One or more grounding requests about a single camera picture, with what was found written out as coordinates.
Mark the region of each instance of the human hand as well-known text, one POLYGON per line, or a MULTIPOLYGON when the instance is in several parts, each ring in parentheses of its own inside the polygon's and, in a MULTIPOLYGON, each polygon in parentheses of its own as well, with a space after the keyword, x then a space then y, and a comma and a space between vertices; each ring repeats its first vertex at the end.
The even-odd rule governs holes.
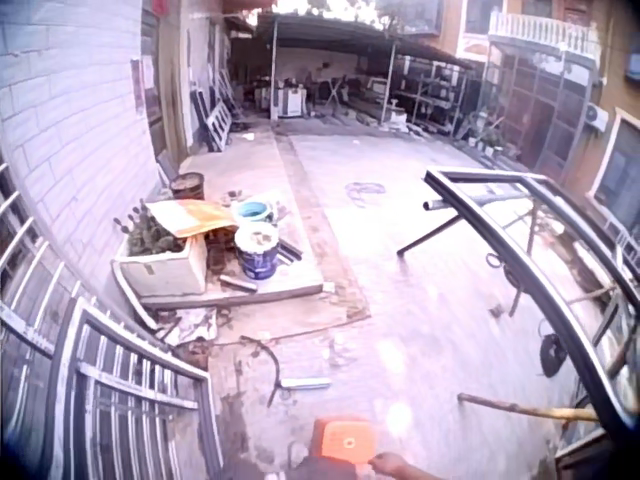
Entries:
POLYGON ((394 478, 400 476, 402 471, 409 466, 404 458, 391 452, 379 453, 369 460, 369 465, 374 472, 394 478))

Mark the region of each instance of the air conditioner unit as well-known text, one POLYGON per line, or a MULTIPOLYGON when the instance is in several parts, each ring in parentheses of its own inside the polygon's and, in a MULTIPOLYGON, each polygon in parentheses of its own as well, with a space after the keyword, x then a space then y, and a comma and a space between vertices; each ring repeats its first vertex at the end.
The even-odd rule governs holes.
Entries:
POLYGON ((587 115, 585 117, 585 121, 593 128, 596 128, 604 133, 604 131, 607 129, 607 123, 609 122, 609 114, 597 105, 590 103, 589 105, 587 105, 587 115))

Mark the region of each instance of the paint bucket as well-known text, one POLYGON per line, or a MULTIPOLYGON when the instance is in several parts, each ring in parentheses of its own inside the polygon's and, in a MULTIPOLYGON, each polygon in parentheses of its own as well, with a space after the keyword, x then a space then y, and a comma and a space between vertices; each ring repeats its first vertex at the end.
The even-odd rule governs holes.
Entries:
POLYGON ((169 184, 176 200, 204 200, 204 175, 198 172, 187 172, 178 175, 169 184))
POLYGON ((278 230, 266 222, 240 225, 234 237, 238 262, 252 280, 265 280, 278 266, 278 230))
POLYGON ((240 225, 247 222, 271 222, 273 209, 264 202, 241 202, 233 206, 233 217, 240 225))

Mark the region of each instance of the orange stool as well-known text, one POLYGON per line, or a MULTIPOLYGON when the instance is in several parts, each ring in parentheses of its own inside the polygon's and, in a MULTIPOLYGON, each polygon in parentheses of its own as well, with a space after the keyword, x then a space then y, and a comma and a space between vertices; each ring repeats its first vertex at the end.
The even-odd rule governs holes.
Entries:
POLYGON ((375 455, 375 433, 371 424, 355 417, 318 418, 313 424, 310 453, 353 464, 365 464, 375 455))

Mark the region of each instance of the balcony railing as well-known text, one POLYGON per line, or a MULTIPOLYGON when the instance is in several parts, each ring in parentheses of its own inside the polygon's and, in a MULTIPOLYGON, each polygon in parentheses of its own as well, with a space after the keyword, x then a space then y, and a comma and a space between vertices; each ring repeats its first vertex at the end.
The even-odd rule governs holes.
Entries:
POLYGON ((508 37, 557 48, 600 62, 600 42, 595 24, 590 27, 554 20, 494 11, 489 36, 508 37))

